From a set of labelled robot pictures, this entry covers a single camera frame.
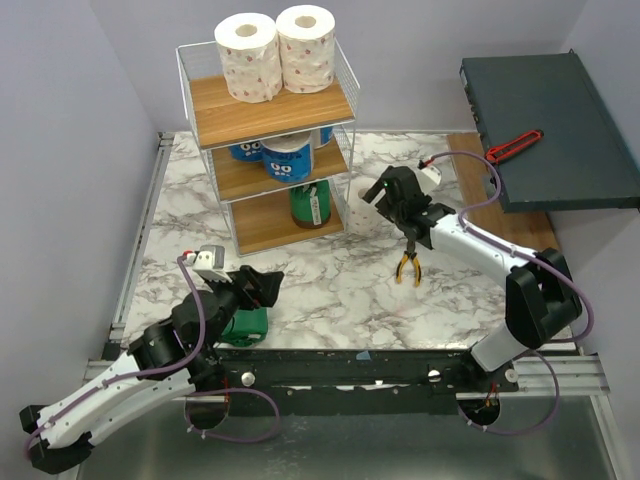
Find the white wire wooden shelf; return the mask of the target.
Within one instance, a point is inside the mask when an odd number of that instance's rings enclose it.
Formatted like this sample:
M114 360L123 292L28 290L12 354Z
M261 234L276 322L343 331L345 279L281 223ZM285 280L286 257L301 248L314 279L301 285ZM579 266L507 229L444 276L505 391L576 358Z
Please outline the white wire wooden shelf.
M360 84L342 47L335 48L333 84L318 93L282 90L264 103L243 103L227 91L215 42L176 49L185 116L216 200L240 256L341 232L347 226ZM232 158L230 147L321 127L333 130L316 152L309 182L328 181L330 218L318 228L295 224L289 185L264 167Z

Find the brown paper roll green base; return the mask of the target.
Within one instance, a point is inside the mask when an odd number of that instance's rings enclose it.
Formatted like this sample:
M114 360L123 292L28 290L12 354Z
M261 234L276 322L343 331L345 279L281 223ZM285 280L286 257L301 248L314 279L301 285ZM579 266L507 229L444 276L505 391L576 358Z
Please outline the brown paper roll green base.
M294 187L289 190L293 222L301 228L317 229L331 218L331 192L328 180Z

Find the blue cartoon-face paper roll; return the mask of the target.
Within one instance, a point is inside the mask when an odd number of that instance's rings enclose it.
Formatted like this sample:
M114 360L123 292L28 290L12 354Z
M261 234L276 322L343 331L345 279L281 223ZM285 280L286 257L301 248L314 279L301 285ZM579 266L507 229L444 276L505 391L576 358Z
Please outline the blue cartoon-face paper roll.
M260 141L231 145L229 152L234 160L245 163L257 163L263 159L262 143Z

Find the blue-bottom paper roll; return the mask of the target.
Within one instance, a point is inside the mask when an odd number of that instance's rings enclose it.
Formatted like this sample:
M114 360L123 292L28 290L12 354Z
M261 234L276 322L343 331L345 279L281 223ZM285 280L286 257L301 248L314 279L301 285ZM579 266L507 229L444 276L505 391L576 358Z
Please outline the blue-bottom paper roll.
M307 179L314 167L314 148L309 132L263 139L262 158L266 172L282 183Z

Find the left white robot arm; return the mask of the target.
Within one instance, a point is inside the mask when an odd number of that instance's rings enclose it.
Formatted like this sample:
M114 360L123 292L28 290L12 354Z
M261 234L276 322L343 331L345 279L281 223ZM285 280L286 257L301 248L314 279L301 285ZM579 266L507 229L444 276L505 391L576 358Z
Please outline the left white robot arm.
M24 453L35 469L57 475L76 467L119 428L177 397L270 398L231 384L216 346L239 311L275 305L283 272L260 273L248 265L232 272L199 265L180 269L186 278L200 276L206 289L188 281L189 294L168 318L147 327L101 374L62 400L21 410L29 435Z

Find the pink dotted paper roll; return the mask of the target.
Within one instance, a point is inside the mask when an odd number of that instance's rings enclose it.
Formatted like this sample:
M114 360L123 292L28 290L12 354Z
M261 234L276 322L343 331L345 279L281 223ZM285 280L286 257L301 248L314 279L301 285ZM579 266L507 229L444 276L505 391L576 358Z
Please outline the pink dotted paper roll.
M271 101L282 88L275 21L261 13L238 13L214 29L228 93L245 103Z

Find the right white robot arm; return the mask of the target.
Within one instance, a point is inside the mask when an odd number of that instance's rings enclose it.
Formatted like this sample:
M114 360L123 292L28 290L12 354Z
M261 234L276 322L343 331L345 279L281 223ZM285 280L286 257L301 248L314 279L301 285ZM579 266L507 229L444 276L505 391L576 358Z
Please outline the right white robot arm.
M407 255L420 244L452 256L492 279L505 293L505 320L461 355L462 384L480 392L496 371L550 342L582 313L564 256L509 243L459 218L423 191L425 175L389 167L359 198L407 238Z

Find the plain white bottom paper roll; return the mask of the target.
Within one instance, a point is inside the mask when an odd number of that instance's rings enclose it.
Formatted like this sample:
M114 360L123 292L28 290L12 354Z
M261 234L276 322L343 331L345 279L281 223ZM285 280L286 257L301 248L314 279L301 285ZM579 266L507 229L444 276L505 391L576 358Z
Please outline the plain white bottom paper roll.
M373 184L374 180L369 177L357 177L351 181L349 195L346 197L350 233L368 236L384 224L384 218L376 208L363 200L364 194Z

